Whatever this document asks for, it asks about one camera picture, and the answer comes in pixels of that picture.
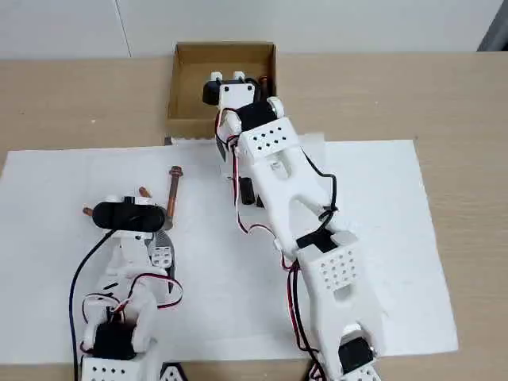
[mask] wooden table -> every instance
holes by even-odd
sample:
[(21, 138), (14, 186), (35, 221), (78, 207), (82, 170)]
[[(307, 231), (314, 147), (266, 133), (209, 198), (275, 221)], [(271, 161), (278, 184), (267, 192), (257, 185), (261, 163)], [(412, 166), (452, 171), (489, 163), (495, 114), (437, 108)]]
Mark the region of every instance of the wooden table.
[[(457, 353), (380, 361), (383, 379), (508, 375), (508, 55), (281, 55), (300, 132), (414, 139), (460, 338)], [(0, 62), (0, 165), (9, 149), (160, 145), (171, 60)], [(298, 380), (305, 361), (188, 363), (190, 380)], [(71, 379), (2, 366), (0, 379)]]

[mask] brown cardboard box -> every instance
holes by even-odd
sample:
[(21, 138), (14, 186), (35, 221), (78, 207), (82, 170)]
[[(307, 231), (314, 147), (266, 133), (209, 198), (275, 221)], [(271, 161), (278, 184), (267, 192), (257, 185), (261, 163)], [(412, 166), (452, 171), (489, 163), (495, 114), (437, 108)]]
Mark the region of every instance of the brown cardboard box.
[(202, 101), (212, 71), (231, 79), (234, 71), (266, 75), (276, 94), (275, 45), (269, 42), (178, 43), (175, 49), (167, 124), (172, 137), (210, 138), (217, 108)]

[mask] copper screw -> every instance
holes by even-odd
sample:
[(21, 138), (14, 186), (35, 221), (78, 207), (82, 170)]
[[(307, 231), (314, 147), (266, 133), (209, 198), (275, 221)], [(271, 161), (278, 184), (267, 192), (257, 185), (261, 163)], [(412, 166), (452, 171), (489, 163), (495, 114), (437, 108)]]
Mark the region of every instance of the copper screw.
[(141, 197), (152, 198), (152, 195), (145, 187), (141, 187), (139, 190)]
[(178, 190), (178, 181), (183, 176), (182, 168), (178, 166), (171, 167), (171, 185), (169, 187), (169, 198), (167, 199), (167, 224), (173, 227), (173, 216), (175, 215), (176, 191)]
[(85, 213), (87, 216), (92, 217), (92, 214), (94, 214), (94, 210), (89, 208), (88, 206), (85, 206), (83, 208), (83, 213)]

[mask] rusty screw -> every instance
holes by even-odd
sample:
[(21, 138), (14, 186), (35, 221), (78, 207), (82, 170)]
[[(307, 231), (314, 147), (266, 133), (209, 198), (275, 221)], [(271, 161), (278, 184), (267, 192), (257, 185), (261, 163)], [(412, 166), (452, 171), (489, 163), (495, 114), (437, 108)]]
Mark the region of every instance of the rusty screw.
[(94, 210), (89, 208), (88, 206), (85, 206), (83, 208), (83, 213), (86, 214), (87, 216), (92, 217), (92, 215), (94, 214)]
[(175, 215), (175, 202), (176, 202), (176, 191), (178, 190), (178, 181), (181, 176), (183, 176), (182, 168), (179, 166), (171, 167), (169, 171), (171, 175), (171, 185), (169, 187), (169, 198), (167, 199), (167, 228), (171, 229), (173, 227), (173, 216)]

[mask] black wire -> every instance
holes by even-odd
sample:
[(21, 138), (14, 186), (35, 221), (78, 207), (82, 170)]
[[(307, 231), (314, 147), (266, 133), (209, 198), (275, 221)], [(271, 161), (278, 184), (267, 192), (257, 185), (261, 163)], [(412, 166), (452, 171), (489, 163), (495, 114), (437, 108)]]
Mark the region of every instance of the black wire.
[(305, 330), (302, 324), (302, 317), (300, 316), (300, 307), (298, 305), (298, 271), (300, 270), (300, 263), (298, 260), (295, 260), (293, 263), (293, 305), (294, 305), (294, 316), (296, 317), (296, 324), (298, 325), (298, 330), (300, 331), (300, 337), (302, 338), (303, 345), (305, 346), (306, 351), (309, 353), (310, 358), (313, 363), (316, 364), (317, 369), (319, 370), (319, 374), (323, 381), (326, 381), (325, 371), (321, 363), (318, 361), (316, 357), (316, 350), (310, 347), (309, 341), (307, 340), (307, 335), (305, 334)]
[(322, 213), (319, 216), (319, 219), (322, 220), (324, 218), (324, 221), (321, 223), (319, 228), (317, 230), (323, 230), (326, 228), (326, 226), (329, 224), (330, 221), (332, 221), (333, 214), (338, 211), (337, 208), (337, 177), (332, 173), (323, 173), (319, 170), (318, 167), (316, 167), (316, 164), (312, 162), (312, 160), (308, 157), (308, 155), (303, 151), (303, 154), (305, 155), (305, 158), (309, 162), (310, 166), (314, 171), (320, 176), (320, 177), (327, 177), (332, 179), (332, 201), (330, 203), (330, 206), (325, 208), (325, 212)]
[(78, 348), (76, 345), (76, 330), (74, 327), (74, 312), (73, 312), (73, 304), (74, 304), (74, 289), (76, 287), (76, 282), (78, 280), (79, 273), (85, 266), (85, 263), (90, 259), (91, 256), (106, 242), (113, 234), (115, 234), (117, 230), (111, 230), (104, 235), (104, 237), (85, 255), (81, 263), (79, 264), (74, 277), (71, 282), (71, 290), (69, 292), (69, 324), (71, 325), (71, 339), (72, 339), (72, 359), (74, 362), (74, 381), (79, 381), (79, 363), (78, 363)]

